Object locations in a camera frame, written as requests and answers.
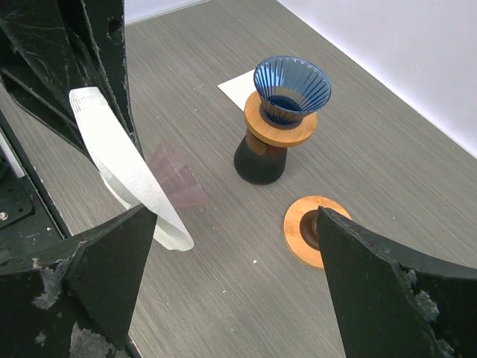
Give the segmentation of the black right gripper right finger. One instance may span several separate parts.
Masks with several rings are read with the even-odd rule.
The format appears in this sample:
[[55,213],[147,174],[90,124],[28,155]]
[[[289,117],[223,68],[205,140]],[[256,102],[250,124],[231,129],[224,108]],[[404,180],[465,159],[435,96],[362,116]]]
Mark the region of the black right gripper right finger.
[[317,235],[347,357],[475,357],[476,270],[325,207]]

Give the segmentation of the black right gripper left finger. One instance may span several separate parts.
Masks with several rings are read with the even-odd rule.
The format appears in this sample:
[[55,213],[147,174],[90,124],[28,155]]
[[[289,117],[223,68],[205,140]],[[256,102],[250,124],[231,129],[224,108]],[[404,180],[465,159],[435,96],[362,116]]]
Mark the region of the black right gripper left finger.
[[124,350],[157,217],[138,205],[1,263],[2,357],[114,357]]

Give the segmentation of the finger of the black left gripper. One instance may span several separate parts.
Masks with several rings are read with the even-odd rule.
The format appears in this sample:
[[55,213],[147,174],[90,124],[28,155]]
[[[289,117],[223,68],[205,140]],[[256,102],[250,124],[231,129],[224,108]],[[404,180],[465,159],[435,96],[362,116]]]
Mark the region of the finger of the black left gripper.
[[123,1],[82,1],[92,60],[102,93],[136,149],[141,144],[130,106]]
[[85,84],[57,1],[1,2],[1,83],[30,116],[87,155],[69,91]]

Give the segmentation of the white paper coffee filter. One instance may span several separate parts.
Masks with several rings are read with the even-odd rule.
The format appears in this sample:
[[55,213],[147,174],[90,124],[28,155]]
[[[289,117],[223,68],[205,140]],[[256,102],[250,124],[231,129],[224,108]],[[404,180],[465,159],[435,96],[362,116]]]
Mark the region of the white paper coffee filter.
[[193,249],[193,238],[99,88],[72,89],[69,103],[86,149],[116,199],[127,209],[143,204],[157,216],[154,239],[164,248]]

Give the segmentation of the blue glass dripper cone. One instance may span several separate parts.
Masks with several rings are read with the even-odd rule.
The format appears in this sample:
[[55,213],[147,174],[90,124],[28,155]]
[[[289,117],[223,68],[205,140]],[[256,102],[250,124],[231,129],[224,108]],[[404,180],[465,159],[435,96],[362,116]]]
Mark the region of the blue glass dripper cone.
[[273,56],[255,68],[253,82],[272,125],[293,128],[324,107],[332,96],[325,73],[299,57]]

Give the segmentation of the bamboo dripper ring holder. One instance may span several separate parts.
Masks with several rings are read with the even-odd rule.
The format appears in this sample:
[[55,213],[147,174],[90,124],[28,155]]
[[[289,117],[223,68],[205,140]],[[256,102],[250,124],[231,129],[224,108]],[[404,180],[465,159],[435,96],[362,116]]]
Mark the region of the bamboo dripper ring holder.
[[272,125],[262,109],[257,91],[253,92],[245,102],[244,120],[247,129],[257,139],[265,144],[281,148],[290,148],[306,142],[318,126],[316,113],[307,115],[298,126],[293,128]]

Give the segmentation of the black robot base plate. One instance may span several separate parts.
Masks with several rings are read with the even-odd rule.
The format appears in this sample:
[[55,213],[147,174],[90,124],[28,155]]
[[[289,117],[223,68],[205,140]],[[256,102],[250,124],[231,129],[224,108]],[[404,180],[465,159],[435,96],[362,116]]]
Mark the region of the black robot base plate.
[[71,236],[36,168],[1,115],[1,262]]

